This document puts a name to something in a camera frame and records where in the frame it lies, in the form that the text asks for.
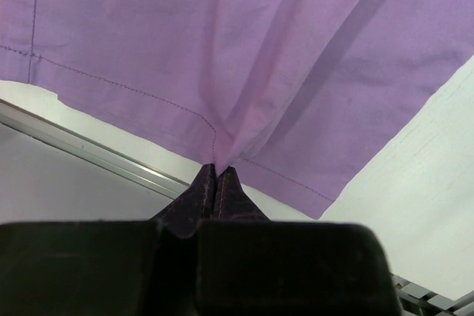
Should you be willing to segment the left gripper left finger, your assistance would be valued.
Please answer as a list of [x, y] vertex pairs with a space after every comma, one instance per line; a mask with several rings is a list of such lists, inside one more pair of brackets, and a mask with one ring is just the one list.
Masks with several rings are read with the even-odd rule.
[[216, 192], [204, 165], [143, 221], [1, 225], [3, 315], [195, 315], [193, 235]]

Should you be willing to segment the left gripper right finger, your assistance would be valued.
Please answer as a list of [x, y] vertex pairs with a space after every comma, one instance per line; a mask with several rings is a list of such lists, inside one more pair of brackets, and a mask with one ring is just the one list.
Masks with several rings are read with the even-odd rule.
[[384, 250], [353, 223], [276, 222], [219, 177], [196, 231], [200, 315], [399, 315]]

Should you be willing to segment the purple trousers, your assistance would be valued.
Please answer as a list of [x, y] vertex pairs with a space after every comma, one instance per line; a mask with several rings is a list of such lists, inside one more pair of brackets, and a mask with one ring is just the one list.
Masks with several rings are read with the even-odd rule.
[[473, 55], [473, 0], [1, 0], [1, 77], [318, 218]]

